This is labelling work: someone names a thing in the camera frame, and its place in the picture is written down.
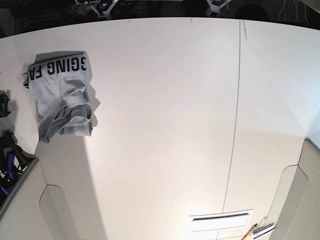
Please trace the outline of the black object at left edge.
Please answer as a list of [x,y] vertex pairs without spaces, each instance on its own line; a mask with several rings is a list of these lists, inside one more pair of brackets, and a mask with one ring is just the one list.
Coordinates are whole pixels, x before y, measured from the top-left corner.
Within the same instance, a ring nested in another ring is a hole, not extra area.
[[6,118],[11,111],[8,108],[10,101],[10,90],[0,91],[0,117],[1,118]]

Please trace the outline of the blue black bag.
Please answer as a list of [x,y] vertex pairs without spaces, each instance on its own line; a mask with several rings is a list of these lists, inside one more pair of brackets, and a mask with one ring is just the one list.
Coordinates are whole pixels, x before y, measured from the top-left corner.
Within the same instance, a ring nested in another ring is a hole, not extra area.
[[9,196],[26,168],[35,160],[16,143],[14,134],[6,130],[0,137],[0,192]]

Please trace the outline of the wooden pencil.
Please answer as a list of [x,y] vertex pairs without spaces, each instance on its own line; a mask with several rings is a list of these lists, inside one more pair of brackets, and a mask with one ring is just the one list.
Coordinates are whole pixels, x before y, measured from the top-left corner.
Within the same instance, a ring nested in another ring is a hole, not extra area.
[[251,229],[245,234],[245,236],[241,240],[246,240],[252,233],[253,231],[257,228],[258,224],[254,224]]

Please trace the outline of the grey T-shirt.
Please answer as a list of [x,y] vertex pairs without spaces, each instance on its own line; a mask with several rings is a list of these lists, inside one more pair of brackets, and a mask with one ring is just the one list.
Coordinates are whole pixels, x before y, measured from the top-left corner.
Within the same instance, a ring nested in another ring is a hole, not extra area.
[[49,143],[55,135],[91,135],[91,67],[86,52],[38,54],[22,76],[34,99],[40,142]]

